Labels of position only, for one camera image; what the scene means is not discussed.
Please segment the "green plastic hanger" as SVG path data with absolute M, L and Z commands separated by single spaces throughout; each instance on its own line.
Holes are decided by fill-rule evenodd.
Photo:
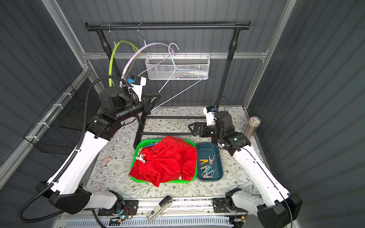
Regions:
M 115 59 L 115 54 L 116 54 L 116 52 L 117 52 L 118 47 L 119 47 L 122 43 L 130 45 L 130 46 L 132 47 L 132 49 L 134 50 L 134 52 L 135 52 L 135 53 L 137 53 L 137 52 L 139 51 L 139 48 L 138 48 L 135 44 L 131 43 L 130 41 L 127 41 L 127 40 L 121 40 L 121 41 L 119 41 L 118 43 L 116 43 L 116 42 L 115 42 L 115 40 L 114 40 L 114 48 L 113 48 L 113 50 L 112 50 L 111 57 L 110 57 L 110 60 L 109 60 L 109 69 L 108 69 L 108 75 L 109 75 L 109 76 L 112 76 L 112 73 L 113 73 L 113 64 L 114 64 L 114 59 Z M 108 79 L 108 85 L 109 85 L 109 87 L 115 86 L 115 84 L 114 84 L 114 82 L 113 82 L 112 78 L 109 78 L 109 79 Z

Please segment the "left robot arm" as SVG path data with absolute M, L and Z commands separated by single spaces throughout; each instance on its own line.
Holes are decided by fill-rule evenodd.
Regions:
M 95 192 L 80 185 L 84 174 L 98 156 L 101 149 L 113 138 L 115 133 L 124 126 L 124 121 L 138 117 L 140 113 L 149 115 L 160 99 L 159 94 L 143 94 L 146 78 L 132 76 L 125 80 L 117 78 L 120 85 L 106 88 L 98 97 L 101 102 L 100 114 L 88 117 L 90 93 L 95 84 L 91 83 L 86 92 L 84 117 L 80 139 L 72 153 L 68 156 L 57 172 L 47 181 L 37 185 L 38 194 L 27 201 L 17 213 L 21 223 L 36 223 L 63 213 L 76 214 L 83 210 L 111 210 L 117 215 L 124 210 L 123 197 L 115 191 Z M 25 210 L 41 196 L 58 209 L 57 212 L 39 217 L 24 217 Z

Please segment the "salmon clothespin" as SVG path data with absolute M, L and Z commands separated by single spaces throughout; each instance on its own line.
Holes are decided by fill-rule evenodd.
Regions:
M 209 158 L 209 164 L 212 165 L 213 162 L 214 162 L 214 159 L 215 159 L 215 155 L 211 158 L 210 156 L 208 157 Z

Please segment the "teal clothespin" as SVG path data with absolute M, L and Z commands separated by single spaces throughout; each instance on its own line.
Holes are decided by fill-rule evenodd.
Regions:
M 211 170 L 209 173 L 207 173 L 207 176 L 213 177 L 215 174 L 215 170 Z

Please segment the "beige clothespin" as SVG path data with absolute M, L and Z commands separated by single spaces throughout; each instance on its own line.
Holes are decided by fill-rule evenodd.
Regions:
M 204 174 L 202 177 L 203 177 L 204 179 L 212 178 L 212 176 L 210 176 L 209 174 L 210 174 L 210 173 Z

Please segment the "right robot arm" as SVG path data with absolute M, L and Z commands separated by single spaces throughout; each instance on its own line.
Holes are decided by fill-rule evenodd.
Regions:
M 213 106 L 203 109 L 205 122 L 195 122 L 188 127 L 193 136 L 209 137 L 229 152 L 246 171 L 260 197 L 235 188 L 225 194 L 227 210 L 245 210 L 258 217 L 265 228 L 292 226 L 303 201 L 298 194 L 291 194 L 272 175 L 256 154 L 251 142 L 234 128 L 232 116 L 227 111 L 217 111 Z

